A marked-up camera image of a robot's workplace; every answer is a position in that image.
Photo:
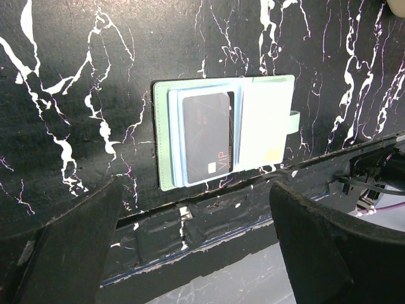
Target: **card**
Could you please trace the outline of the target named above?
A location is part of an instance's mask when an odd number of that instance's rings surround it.
[[[232,93],[230,95],[216,93],[183,99],[185,159],[189,184],[232,171],[234,96]]]

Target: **open card holder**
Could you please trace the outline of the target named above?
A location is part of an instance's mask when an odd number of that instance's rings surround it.
[[[286,136],[299,126],[293,91],[293,75],[155,83],[160,188],[281,163]]]

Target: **mint green cover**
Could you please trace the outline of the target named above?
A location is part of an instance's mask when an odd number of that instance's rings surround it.
[[[159,183],[162,191],[175,189],[171,178],[171,151],[169,133],[168,93],[174,89],[190,89],[213,86],[219,84],[238,84],[243,87],[249,82],[283,82],[294,81],[293,75],[246,77],[246,78],[219,78],[219,79],[193,79],[171,80],[157,82],[153,85],[154,112],[156,121],[156,142],[158,147]],[[289,128],[297,130],[298,126]]]

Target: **black marble table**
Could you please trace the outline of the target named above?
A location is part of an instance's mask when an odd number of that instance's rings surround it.
[[[276,169],[160,191],[156,80],[294,74],[278,168],[405,129],[405,26],[381,0],[4,0],[0,20],[2,224],[113,175],[127,217]]]

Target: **cable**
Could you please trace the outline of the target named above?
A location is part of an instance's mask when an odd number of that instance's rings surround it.
[[[354,179],[348,179],[347,177],[339,177],[337,179],[339,182],[346,184],[346,185],[353,185],[353,186],[361,186],[366,189],[379,192],[379,193],[384,193],[384,194],[391,194],[391,195],[399,195],[399,196],[405,196],[405,191],[396,191],[396,190],[388,190],[380,187],[376,187],[373,185],[366,184],[365,182],[359,182]]]

